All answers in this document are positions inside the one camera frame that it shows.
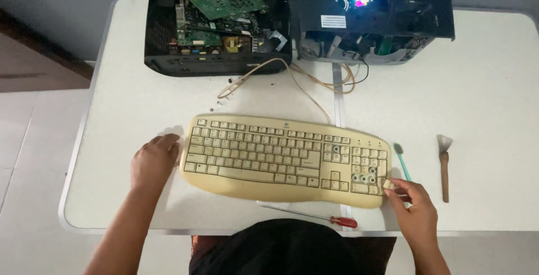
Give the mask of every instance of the white label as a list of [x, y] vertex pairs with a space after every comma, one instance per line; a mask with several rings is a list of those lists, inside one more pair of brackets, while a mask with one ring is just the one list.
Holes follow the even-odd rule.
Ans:
[[237, 21], [237, 22], [242, 22], [242, 23], [248, 23], [248, 24], [251, 23], [250, 20], [245, 19], [245, 18], [236, 18], [236, 21]]
[[346, 17], [338, 15], [320, 15], [322, 28], [344, 28], [346, 29]]

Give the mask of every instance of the screwdriver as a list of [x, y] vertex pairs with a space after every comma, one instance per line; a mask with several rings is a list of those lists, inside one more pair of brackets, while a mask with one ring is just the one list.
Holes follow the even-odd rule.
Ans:
[[357, 222], [352, 218], [335, 217], [335, 216], [327, 218], [327, 217], [322, 217], [322, 216], [316, 216], [316, 215], [311, 215], [311, 214], [306, 214], [306, 213], [301, 213], [301, 212], [296, 212], [296, 211], [291, 211], [291, 210], [271, 207], [269, 205], [261, 204], [261, 206], [264, 207], [264, 208], [270, 208], [270, 209], [275, 209], [275, 210], [279, 210], [279, 211], [285, 211], [285, 212], [290, 212], [290, 213], [294, 213], [294, 214], [299, 214], [299, 215], [305, 215], [305, 216], [311, 216], [311, 217], [315, 217], [315, 218], [325, 219], [325, 220], [327, 220], [327, 221], [329, 221], [331, 223], [336, 223], [338, 225], [347, 226], [347, 227], [353, 228], [353, 229], [357, 228]]

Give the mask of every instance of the green toothbrush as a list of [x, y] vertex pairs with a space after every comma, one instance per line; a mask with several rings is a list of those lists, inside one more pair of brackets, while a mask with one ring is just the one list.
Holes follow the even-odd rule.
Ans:
[[408, 174], [408, 169], [406, 169], [406, 165], [404, 164], [404, 160], [402, 157], [402, 154], [404, 153], [403, 148], [398, 143], [394, 143], [393, 147], [395, 148], [395, 152], [397, 153], [397, 156], [399, 156], [399, 159], [401, 160], [401, 165], [404, 170], [404, 175], [406, 175], [406, 180], [412, 181], [412, 179], [410, 178], [410, 175]]

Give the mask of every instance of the red screwdriver handle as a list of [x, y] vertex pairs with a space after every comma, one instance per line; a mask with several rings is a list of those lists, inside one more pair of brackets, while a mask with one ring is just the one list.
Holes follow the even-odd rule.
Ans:
[[341, 226], [347, 226], [347, 227], [353, 228], [353, 229], [357, 228], [357, 222], [352, 218], [346, 218], [346, 217], [337, 218], [335, 216], [332, 216], [330, 219], [331, 219], [330, 221], [332, 223], [336, 223], [336, 224], [341, 225]]

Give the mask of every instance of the wooden brush handle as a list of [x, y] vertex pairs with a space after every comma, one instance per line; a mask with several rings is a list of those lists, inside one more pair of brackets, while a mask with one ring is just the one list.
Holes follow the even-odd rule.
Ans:
[[449, 175], [447, 173], [447, 164], [449, 163], [449, 153], [440, 153], [441, 165], [441, 194], [444, 202], [449, 202]]

